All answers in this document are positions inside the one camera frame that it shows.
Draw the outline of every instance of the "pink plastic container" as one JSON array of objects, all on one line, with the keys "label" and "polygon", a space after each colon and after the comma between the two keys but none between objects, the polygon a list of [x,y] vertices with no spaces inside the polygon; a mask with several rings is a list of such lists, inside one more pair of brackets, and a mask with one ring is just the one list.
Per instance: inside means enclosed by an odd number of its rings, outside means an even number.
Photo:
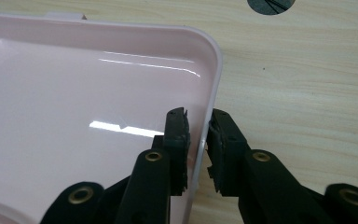
[{"label": "pink plastic container", "polygon": [[0,223],[38,223],[67,187],[107,188],[130,175],[180,106],[192,141],[189,189],[172,197],[171,223],[186,223],[221,74],[218,46],[189,27],[72,16],[0,15]]}]

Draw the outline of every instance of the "light wood surface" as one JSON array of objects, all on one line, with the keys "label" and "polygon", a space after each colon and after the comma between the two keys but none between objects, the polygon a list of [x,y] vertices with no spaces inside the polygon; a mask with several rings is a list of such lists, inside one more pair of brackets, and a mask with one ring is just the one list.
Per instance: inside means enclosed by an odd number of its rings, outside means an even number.
[{"label": "light wood surface", "polygon": [[[257,14],[246,0],[0,0],[0,12],[48,11],[203,30],[224,55],[215,107],[251,148],[276,154],[318,192],[358,186],[358,0],[296,0],[278,16]],[[237,200],[214,192],[203,159],[189,223],[241,223]]]}]

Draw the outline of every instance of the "wood grain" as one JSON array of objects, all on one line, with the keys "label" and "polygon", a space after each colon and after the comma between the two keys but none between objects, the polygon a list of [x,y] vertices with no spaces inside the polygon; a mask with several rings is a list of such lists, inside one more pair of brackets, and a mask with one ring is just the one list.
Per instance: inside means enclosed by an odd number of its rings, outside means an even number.
[{"label": "wood grain", "polygon": [[[276,154],[318,192],[358,186],[358,1],[296,0],[264,16],[245,0],[0,0],[0,12],[47,11],[203,30],[224,54],[215,107],[231,114],[251,148]],[[237,200],[214,192],[207,162],[190,223],[241,223]]]}]

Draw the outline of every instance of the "tray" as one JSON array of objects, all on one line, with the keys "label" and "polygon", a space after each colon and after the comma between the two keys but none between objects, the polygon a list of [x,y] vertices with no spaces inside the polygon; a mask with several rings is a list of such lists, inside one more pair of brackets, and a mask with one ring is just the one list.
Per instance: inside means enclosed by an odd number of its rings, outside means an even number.
[{"label": "tray", "polygon": [[164,130],[188,111],[189,189],[172,197],[187,223],[222,58],[185,26],[0,15],[0,223],[38,223],[67,187],[105,188],[131,174]]}]

